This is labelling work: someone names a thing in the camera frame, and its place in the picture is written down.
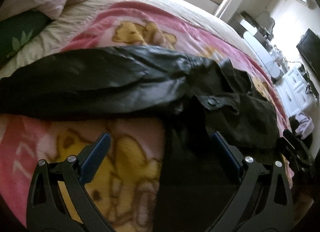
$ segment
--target pink blanket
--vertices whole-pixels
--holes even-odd
[[[288,127],[271,81],[253,59],[208,31],[156,7],[115,3],[63,51],[128,44],[160,45],[216,61],[229,57],[235,68],[250,74],[257,90],[275,105],[279,131]],[[86,189],[117,231],[152,231],[164,147],[164,129],[158,119],[50,122],[1,115],[0,193],[23,224],[37,161],[63,161],[104,131],[112,135],[112,148]],[[66,203],[72,217],[79,220],[67,198]]]

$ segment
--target clothes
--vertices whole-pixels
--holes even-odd
[[[207,134],[238,147],[271,149],[279,137],[274,106],[230,60],[126,46],[50,55],[0,80],[0,112],[77,120],[124,113],[181,116],[196,97]],[[192,114],[190,128],[198,126]]]
[[[160,117],[166,145],[155,232],[204,231],[235,192],[210,145],[212,132],[258,162],[280,160],[275,108],[230,60],[155,46],[68,51],[1,79],[0,96],[0,113],[41,119]]]
[[[289,122],[290,122],[290,127],[291,127],[291,130],[294,134],[296,134],[296,130],[297,128],[299,127],[299,121],[297,121],[295,119],[295,116],[292,116],[289,118]],[[301,135],[296,135],[296,137],[301,140],[305,146],[310,149],[311,145],[312,145],[312,142],[313,142],[313,134],[311,133],[310,135],[308,135],[304,140],[302,140],[301,138]]]
[[[299,127],[296,129],[296,135],[301,135],[302,139],[306,139],[315,128],[312,119],[308,118],[303,111],[296,115],[296,120],[299,122]]]

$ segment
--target cabinet drawer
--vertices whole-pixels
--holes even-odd
[[[316,102],[313,94],[306,94],[306,86],[304,84],[294,91],[294,96],[300,104],[302,111],[313,107]]]
[[[282,81],[277,85],[277,90],[289,116],[296,115],[301,108],[294,96],[293,90],[290,88],[289,83],[285,79],[282,79]]]
[[[303,84],[303,77],[298,73],[295,67],[285,74],[285,79],[292,90],[296,90],[301,84]]]

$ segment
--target bed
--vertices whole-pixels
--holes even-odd
[[[182,0],[87,0],[67,5],[2,67],[0,78],[61,51],[147,44],[216,61],[229,57],[275,106],[280,133],[289,127],[273,84],[251,49],[230,26]],[[1,115],[0,193],[22,224],[37,161],[62,161],[105,131],[113,137],[113,149],[86,189],[117,232],[152,231],[165,143],[164,126],[155,118],[46,121]],[[61,191],[66,194],[63,185]],[[79,220],[70,199],[65,201],[71,216]]]

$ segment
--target clamp jaw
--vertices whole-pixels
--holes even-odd
[[[293,204],[282,163],[276,161],[273,165],[265,165],[250,156],[244,157],[219,132],[212,134],[211,146],[230,181],[239,184],[239,189],[206,232],[290,231]],[[84,188],[92,181],[109,148],[110,135],[104,133],[94,144],[84,147],[78,156],[71,155],[60,163],[38,162],[28,196],[28,230],[115,232]],[[65,182],[83,224],[71,218],[58,181]]]
[[[110,145],[110,135],[102,134],[78,156],[60,163],[40,160],[33,174],[28,203],[27,228],[32,232],[115,232],[84,189],[97,172]],[[62,198],[58,181],[64,181],[83,224],[73,220]]]
[[[315,184],[317,177],[314,159],[302,141],[286,129],[283,137],[277,140],[276,146],[287,158],[289,167],[294,171],[293,184]]]
[[[244,157],[219,132],[212,134],[211,144],[229,180],[240,187],[206,232],[290,231],[293,203],[282,163],[266,165]]]

